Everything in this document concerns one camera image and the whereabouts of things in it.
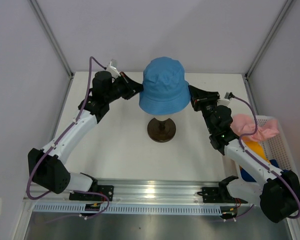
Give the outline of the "blue bucket hat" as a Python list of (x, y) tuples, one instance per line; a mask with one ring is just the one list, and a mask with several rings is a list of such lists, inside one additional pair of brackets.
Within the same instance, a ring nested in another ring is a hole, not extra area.
[(189, 83), (182, 64), (170, 57), (153, 59), (143, 71), (139, 107), (153, 116), (171, 115), (190, 103)]

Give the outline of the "cream mannequin head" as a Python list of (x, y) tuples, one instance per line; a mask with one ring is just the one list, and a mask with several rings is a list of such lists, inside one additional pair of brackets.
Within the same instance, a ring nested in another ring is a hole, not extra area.
[(147, 124), (148, 136), (157, 143), (166, 143), (172, 140), (176, 130), (176, 124), (170, 117), (164, 120), (154, 117)]

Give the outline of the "pink bucket hat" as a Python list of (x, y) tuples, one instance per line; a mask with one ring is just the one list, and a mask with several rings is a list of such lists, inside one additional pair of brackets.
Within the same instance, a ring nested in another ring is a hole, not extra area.
[(258, 124), (256, 128), (254, 118), (246, 114), (235, 115), (230, 127), (239, 137), (245, 134), (242, 138), (248, 142), (263, 142), (280, 133), (277, 119), (266, 120), (264, 125)]

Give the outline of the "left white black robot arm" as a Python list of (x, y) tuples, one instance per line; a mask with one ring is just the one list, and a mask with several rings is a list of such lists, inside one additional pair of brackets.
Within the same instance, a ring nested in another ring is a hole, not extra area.
[(77, 116), (66, 129), (41, 149), (33, 148), (28, 153), (29, 180), (27, 197), (32, 196), (31, 183), (47, 189), (48, 193), (63, 191), (79, 192), (86, 200), (97, 197), (98, 187), (93, 178), (83, 173), (69, 172), (65, 166), (70, 154), (82, 138), (92, 130), (110, 110), (110, 103), (119, 98), (129, 100), (143, 91), (143, 85), (129, 78), (124, 72), (108, 70), (90, 75), (83, 101), (78, 106)]

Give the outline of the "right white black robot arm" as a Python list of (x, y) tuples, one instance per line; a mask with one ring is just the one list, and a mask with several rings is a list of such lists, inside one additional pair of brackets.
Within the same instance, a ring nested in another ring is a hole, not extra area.
[(224, 179), (218, 189), (223, 202), (232, 199), (244, 200), (259, 206), (263, 214), (273, 223), (286, 218), (300, 217), (300, 182), (292, 170), (284, 171), (262, 159), (244, 142), (245, 134), (238, 136), (231, 129), (232, 111), (219, 104), (220, 94), (189, 85), (190, 102), (193, 110), (201, 112), (210, 134), (212, 147), (223, 156), (240, 165), (255, 182), (240, 177)]

